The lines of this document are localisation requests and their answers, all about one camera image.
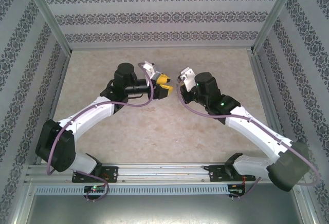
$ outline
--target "black mounting bracket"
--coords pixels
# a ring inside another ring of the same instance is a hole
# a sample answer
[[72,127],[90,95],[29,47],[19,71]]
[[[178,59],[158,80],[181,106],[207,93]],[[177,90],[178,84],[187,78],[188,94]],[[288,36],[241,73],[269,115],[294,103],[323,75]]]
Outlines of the black mounting bracket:
[[[118,170],[117,166],[102,166],[99,177],[105,179],[107,183],[116,183],[118,179]],[[73,172],[72,175],[73,183],[102,183],[102,181]]]
[[[209,171],[210,182],[243,181],[243,176],[240,174],[235,174],[234,177],[230,177],[225,171],[225,165],[204,166],[204,170]],[[245,180],[246,182],[253,182],[256,180],[256,177],[251,175],[245,175]]]

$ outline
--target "metal profile bar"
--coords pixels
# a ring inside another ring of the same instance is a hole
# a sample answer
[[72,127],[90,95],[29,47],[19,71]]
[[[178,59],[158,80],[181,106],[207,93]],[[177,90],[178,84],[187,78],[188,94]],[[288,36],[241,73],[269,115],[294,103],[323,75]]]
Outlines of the metal profile bar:
[[254,54],[251,51],[251,49],[248,49],[247,53],[249,56],[251,69],[252,69],[252,72],[253,72],[253,75],[254,75],[254,78],[256,81],[256,86],[257,86],[257,89],[258,89],[258,92],[259,92],[259,95],[261,98],[261,102],[263,105],[267,124],[271,127],[272,130],[279,133],[281,131],[280,122],[278,120],[276,113],[273,112],[275,110],[274,104],[272,102],[268,86],[265,84],[266,80],[265,80],[265,76],[261,70],[258,56],[256,54]]
[[[104,193],[90,192],[92,196]],[[190,185],[111,185],[108,195],[214,195],[229,194],[226,184],[190,184]],[[81,196],[86,195],[84,186],[78,185],[40,185],[36,188],[36,196]]]
[[298,209],[304,224],[320,224],[309,191],[305,186],[296,185],[293,188]]
[[[219,165],[222,163],[200,164],[104,164],[117,166],[119,184],[239,184],[239,181],[210,182],[209,172],[203,169],[205,165]],[[31,165],[28,168],[24,184],[34,185],[78,185],[72,183],[72,171],[54,172],[46,175],[46,165]]]
[[33,199],[35,196],[36,186],[24,185],[19,196],[13,218],[8,221],[10,224],[27,223],[27,219],[32,207]]
[[276,0],[274,6],[272,7],[270,13],[267,16],[267,19],[266,19],[262,29],[260,30],[260,32],[255,40],[255,43],[253,45],[253,52],[257,52],[259,50],[259,48],[262,46],[269,31],[272,28],[272,25],[277,20],[277,17],[279,16],[286,1],[287,0]]
[[156,45],[156,46],[151,46],[151,45],[136,45],[136,46],[115,46],[115,47],[108,47],[108,46],[97,46],[97,47],[91,47],[91,48],[86,48],[84,46],[75,46],[74,47],[74,51],[91,51],[91,50],[117,50],[117,49],[149,49],[149,48],[158,48],[158,49],[163,49],[163,48],[193,48],[193,49],[243,49],[243,48],[248,48],[250,47],[250,44],[248,45],[242,45],[242,46],[219,46],[219,45],[212,45],[212,46],[208,46],[207,44],[203,44],[203,45],[198,45],[198,46],[194,46],[194,45],[179,45],[179,46],[175,46],[175,45]]
[[52,33],[55,35],[62,49],[65,51],[65,54],[68,55],[69,53],[71,53],[72,51],[71,47],[64,33],[62,32],[59,24],[57,23],[55,16],[53,15],[51,9],[49,8],[46,0],[34,0],[34,2],[38,6],[40,12],[42,13],[42,16],[48,23]]

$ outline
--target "metal panel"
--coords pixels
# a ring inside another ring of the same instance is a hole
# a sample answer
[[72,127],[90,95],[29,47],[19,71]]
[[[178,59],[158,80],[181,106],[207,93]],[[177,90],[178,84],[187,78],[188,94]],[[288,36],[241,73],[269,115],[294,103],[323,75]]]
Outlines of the metal panel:
[[[38,186],[36,196],[81,196],[84,186],[43,185]],[[214,195],[229,194],[226,184],[195,185],[110,185],[108,195],[112,196],[159,196],[159,195]]]
[[34,185],[24,185],[16,204],[11,224],[26,223],[29,216],[36,187]]
[[82,196],[35,196],[28,223],[190,223],[299,224],[294,195],[258,185],[240,201],[227,196],[108,196],[87,202]]

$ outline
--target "patterned wallpaper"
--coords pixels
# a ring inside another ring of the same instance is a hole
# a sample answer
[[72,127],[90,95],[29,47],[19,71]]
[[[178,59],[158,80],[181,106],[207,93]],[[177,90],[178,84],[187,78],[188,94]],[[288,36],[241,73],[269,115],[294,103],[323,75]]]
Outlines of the patterned wallpaper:
[[258,52],[284,134],[307,143],[321,173],[310,188],[320,223],[329,223],[328,7],[329,0],[287,0]]
[[33,0],[0,0],[0,34],[0,223],[7,223],[68,57]]
[[46,0],[71,47],[252,46],[276,0]]

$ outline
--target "beige floor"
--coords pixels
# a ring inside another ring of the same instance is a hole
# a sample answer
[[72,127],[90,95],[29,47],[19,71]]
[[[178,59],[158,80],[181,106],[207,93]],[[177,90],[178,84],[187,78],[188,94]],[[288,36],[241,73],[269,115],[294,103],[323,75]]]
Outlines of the beige floor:
[[[189,66],[195,73],[209,71],[222,93],[236,98],[256,118],[265,121],[263,107],[245,49],[118,49],[74,51],[69,63],[55,120],[81,110],[105,89],[118,64],[138,62],[160,66],[172,78]],[[133,100],[143,103],[147,99]],[[203,107],[193,103],[199,111]],[[248,139],[220,122],[186,110],[174,91],[170,97],[154,100],[143,108],[124,107],[77,142],[76,149],[102,162],[223,162],[236,152],[250,156],[264,154]]]

